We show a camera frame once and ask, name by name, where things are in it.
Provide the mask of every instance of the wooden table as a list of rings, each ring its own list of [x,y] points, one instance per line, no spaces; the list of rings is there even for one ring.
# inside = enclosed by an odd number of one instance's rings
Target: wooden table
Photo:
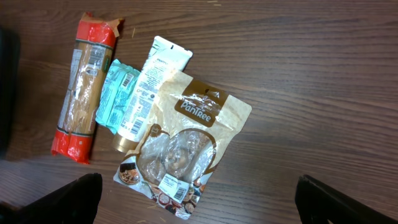
[[[310,174],[398,219],[397,9],[396,0],[2,0],[0,25],[21,35],[21,60],[0,200],[21,207],[99,172],[95,223],[300,223],[295,185]],[[123,63],[141,68],[160,35],[194,52],[186,73],[253,107],[188,221],[113,182],[124,155],[105,128],[89,166],[50,155],[84,11],[126,19]]]

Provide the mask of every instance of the pantree bag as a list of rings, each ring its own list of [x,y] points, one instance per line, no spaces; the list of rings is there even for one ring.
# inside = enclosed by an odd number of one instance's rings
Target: pantree bag
[[[84,13],[76,35],[70,80],[63,102],[52,154],[88,164],[101,88],[111,63],[121,19],[103,21]]]
[[[144,137],[127,152],[113,179],[188,219],[251,107],[182,72],[169,75]]]

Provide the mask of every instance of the packet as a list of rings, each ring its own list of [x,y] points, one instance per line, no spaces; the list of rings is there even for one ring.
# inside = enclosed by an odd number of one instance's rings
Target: packet
[[[144,135],[146,120],[160,86],[170,71],[182,71],[192,57],[192,52],[159,36],[154,38],[134,94],[115,135],[112,145],[127,152],[134,149]]]
[[[182,72],[169,77],[154,100],[144,137],[113,179],[186,220],[251,106]]]
[[[101,87],[119,36],[121,19],[104,21],[90,13],[82,16],[70,67],[70,80],[63,102],[51,153],[88,164],[95,130],[95,113]]]
[[[116,134],[140,71],[115,59],[106,75],[95,121]]]

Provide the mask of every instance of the gold cap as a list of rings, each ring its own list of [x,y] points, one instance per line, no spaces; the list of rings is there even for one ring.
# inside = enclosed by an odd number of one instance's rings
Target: gold cap
[[[138,142],[134,142],[131,140],[128,140],[121,136],[119,133],[116,133],[116,135],[113,138],[112,141],[112,147],[118,151],[121,152],[128,152],[128,150],[133,150],[137,147]]]

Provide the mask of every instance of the wet wipes pack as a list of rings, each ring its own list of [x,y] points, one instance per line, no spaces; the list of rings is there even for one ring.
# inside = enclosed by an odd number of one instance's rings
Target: wet wipes pack
[[[140,71],[115,59],[108,71],[96,112],[96,122],[116,134]]]

